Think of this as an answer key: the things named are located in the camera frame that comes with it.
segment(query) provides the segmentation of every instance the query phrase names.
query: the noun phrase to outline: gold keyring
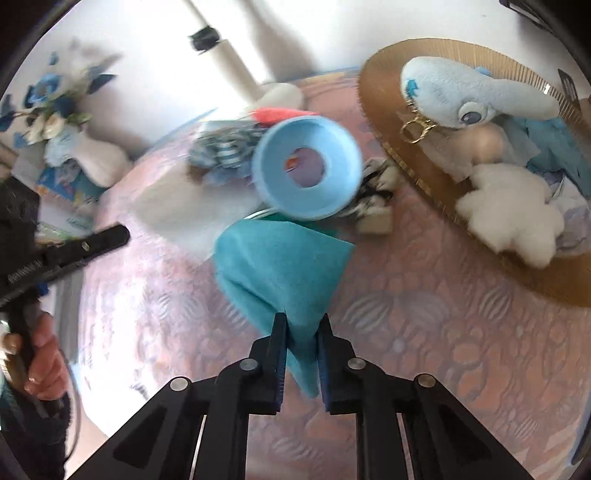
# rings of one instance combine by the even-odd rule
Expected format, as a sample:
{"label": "gold keyring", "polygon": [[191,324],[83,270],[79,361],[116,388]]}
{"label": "gold keyring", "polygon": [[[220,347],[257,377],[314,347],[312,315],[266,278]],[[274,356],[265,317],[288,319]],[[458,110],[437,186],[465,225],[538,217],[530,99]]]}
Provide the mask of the gold keyring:
{"label": "gold keyring", "polygon": [[[410,134],[407,135],[407,131],[408,131],[408,133],[410,133],[410,130],[408,130],[408,127],[411,124],[418,124],[421,126],[422,131],[421,131],[421,135],[418,138],[413,139]],[[402,128],[400,129],[400,136],[402,137],[402,139],[406,143],[410,143],[410,144],[419,143],[423,138],[425,138],[427,136],[427,134],[429,133],[429,130],[431,130],[432,128],[435,128],[436,126],[437,126],[437,124],[434,124],[428,118],[425,118],[421,115],[417,115],[415,118],[406,122],[402,126]]]}

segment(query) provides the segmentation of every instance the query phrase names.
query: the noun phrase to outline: woven tray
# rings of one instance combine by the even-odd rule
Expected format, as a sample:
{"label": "woven tray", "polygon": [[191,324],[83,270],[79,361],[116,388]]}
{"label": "woven tray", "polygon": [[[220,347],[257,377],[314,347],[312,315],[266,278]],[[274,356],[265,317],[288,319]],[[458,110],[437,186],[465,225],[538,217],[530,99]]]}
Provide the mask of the woven tray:
{"label": "woven tray", "polygon": [[[457,40],[419,38],[383,48],[364,65],[359,78],[359,99],[376,137],[385,151],[406,172],[420,192],[470,235],[466,222],[455,213],[456,201],[472,190],[469,180],[456,184],[433,164],[417,145],[402,141],[402,122],[397,112],[410,113],[400,93],[400,71],[411,58],[445,57],[472,67],[484,66],[495,78],[528,83],[554,96],[560,116],[569,128],[591,139],[591,130],[580,112],[542,77],[509,57],[489,48]],[[484,244],[483,255],[496,261],[526,287],[563,303],[591,306],[591,253],[578,257],[554,258],[543,270],[526,266],[514,254],[495,255]]]}

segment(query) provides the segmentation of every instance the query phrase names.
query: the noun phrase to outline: plastic bowl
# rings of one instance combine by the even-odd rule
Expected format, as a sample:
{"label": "plastic bowl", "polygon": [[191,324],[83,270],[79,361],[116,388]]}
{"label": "plastic bowl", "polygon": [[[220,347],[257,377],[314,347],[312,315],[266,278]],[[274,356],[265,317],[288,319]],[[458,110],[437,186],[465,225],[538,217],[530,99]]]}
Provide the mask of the plastic bowl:
{"label": "plastic bowl", "polygon": [[[294,151],[304,147],[316,150],[324,161],[324,176],[306,188],[285,167]],[[353,199],[361,185],[362,163],[361,150],[344,127],[322,116],[301,116],[265,134],[252,158],[252,178],[259,194],[281,213],[319,220],[339,212]]]}

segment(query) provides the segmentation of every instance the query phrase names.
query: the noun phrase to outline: patterned bedsheet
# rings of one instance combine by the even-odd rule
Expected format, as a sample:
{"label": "patterned bedsheet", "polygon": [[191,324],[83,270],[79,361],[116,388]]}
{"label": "patterned bedsheet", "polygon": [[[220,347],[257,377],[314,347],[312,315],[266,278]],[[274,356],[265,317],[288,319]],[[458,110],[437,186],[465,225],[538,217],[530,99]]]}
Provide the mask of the patterned bedsheet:
{"label": "patterned bedsheet", "polygon": [[[300,86],[307,108],[349,129],[365,158],[382,154],[358,105],[356,74]],[[170,135],[102,199],[98,225],[118,221],[132,235],[128,247],[88,267],[83,290],[83,401],[107,434],[171,377],[216,375],[257,337],[217,289],[210,261],[192,264],[128,212],[133,198],[182,161],[194,130]],[[587,310],[506,278],[409,184],[393,205],[391,236],[353,239],[329,312],[335,333],[389,374],[433,373],[534,477],[557,478],[588,415]],[[250,478],[266,478],[265,471],[356,478],[354,419],[324,414],[322,401],[304,398],[289,375],[281,414],[255,417],[250,428]]]}

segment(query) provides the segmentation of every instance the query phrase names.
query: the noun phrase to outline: white wall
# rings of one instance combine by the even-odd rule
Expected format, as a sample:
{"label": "white wall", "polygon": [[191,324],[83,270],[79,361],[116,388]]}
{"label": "white wall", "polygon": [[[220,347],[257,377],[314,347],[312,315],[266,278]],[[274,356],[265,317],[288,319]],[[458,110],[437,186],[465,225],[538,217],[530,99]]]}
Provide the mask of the white wall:
{"label": "white wall", "polygon": [[[559,86],[560,67],[579,96],[591,87],[552,35],[498,0],[196,0],[261,82],[360,66],[406,38],[443,37],[498,50]],[[137,155],[216,106],[218,82],[188,42],[198,29],[181,0],[82,0],[35,47],[9,87],[17,99],[53,50],[72,37],[123,59],[119,77],[90,97],[91,133]],[[0,140],[12,140],[0,134]]]}

